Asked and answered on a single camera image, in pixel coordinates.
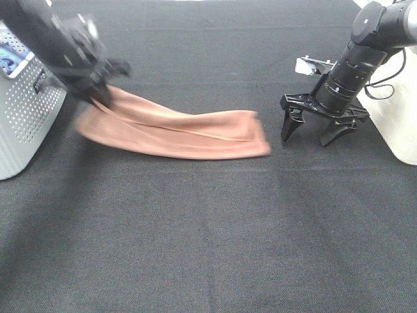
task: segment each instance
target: perforated panel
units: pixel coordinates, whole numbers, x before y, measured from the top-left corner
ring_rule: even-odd
[[[39,61],[31,62],[5,95],[5,115],[19,142],[30,143],[33,140],[62,92],[47,86],[39,94],[35,93],[33,83],[42,69]]]
[[[8,42],[18,53],[26,52],[28,50],[27,47],[8,29],[0,29],[0,42],[2,44]]]

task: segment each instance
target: cable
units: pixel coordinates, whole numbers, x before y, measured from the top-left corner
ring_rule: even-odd
[[[392,78],[394,78],[394,77],[396,77],[396,76],[398,76],[399,75],[399,73],[401,73],[402,71],[403,71],[403,69],[405,68],[405,64],[407,63],[407,53],[406,53],[406,51],[405,51],[405,48],[403,48],[402,49],[402,51],[403,51],[403,65],[401,66],[401,68],[394,74],[394,75],[391,75],[390,77],[387,77],[387,78],[384,78],[383,80],[380,80],[380,81],[377,81],[377,82],[375,82],[375,83],[369,83],[369,84],[367,84],[367,85],[365,85],[365,87],[364,87],[364,89],[365,89],[365,94],[369,97],[369,98],[371,98],[371,99],[373,99],[373,100],[386,100],[386,99],[388,99],[388,98],[391,98],[393,95],[394,95],[394,93],[395,93],[395,88],[394,88],[394,86],[393,85],[390,85],[390,84],[384,84],[384,85],[379,85],[380,83],[383,83],[383,82],[386,82],[387,80],[391,80]],[[381,88],[381,87],[391,87],[392,88],[392,93],[391,93],[391,95],[389,95],[389,96],[387,96],[387,97],[384,97],[384,98],[377,98],[377,97],[374,97],[373,95],[371,95],[371,93],[369,92],[369,90],[368,90],[368,87],[372,87],[372,88]]]

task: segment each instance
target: black table surface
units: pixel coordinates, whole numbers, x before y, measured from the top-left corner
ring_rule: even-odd
[[[0,312],[415,312],[417,168],[368,121],[327,148],[326,121],[283,144],[284,93],[335,61],[350,0],[56,0],[95,16],[113,85],[186,113],[259,112],[272,154],[177,160],[74,130],[67,96],[28,168],[0,182]]]

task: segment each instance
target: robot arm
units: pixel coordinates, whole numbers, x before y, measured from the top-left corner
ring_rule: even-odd
[[[285,110],[281,138],[286,141],[304,124],[304,110],[321,115],[330,124],[321,137],[326,146],[342,135],[357,129],[357,120],[369,114],[356,96],[382,64],[406,46],[417,44],[417,1],[405,0],[384,7],[371,2],[357,15],[351,40],[332,69],[310,94],[284,95]]]
[[[50,0],[2,0],[0,19],[68,91],[109,106],[106,80],[127,75],[128,64],[107,58],[90,17],[62,22],[50,5]]]

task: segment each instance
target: pink towel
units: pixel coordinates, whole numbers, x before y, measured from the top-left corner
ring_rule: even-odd
[[[108,86],[111,109],[94,101],[76,121],[83,136],[129,151],[172,158],[221,160],[268,155],[257,113],[185,114]]]

